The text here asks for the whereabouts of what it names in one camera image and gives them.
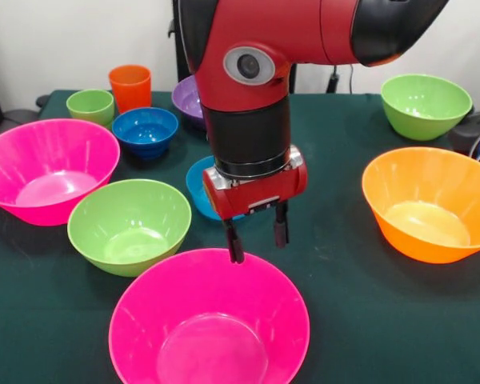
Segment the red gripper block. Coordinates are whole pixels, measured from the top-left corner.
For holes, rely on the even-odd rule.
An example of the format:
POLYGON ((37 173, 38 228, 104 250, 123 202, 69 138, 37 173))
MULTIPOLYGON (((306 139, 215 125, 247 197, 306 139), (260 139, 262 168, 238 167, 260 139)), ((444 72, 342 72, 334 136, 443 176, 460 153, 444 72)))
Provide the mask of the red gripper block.
POLYGON ((307 186, 308 172, 302 154, 292 154, 282 170, 265 178, 233 180, 212 166, 202 172, 202 180, 212 207, 223 220, 232 263, 244 262, 242 242, 232 218, 264 210, 270 204, 278 202, 274 221, 276 247, 284 248, 289 243, 288 202, 284 201, 301 194, 307 186))

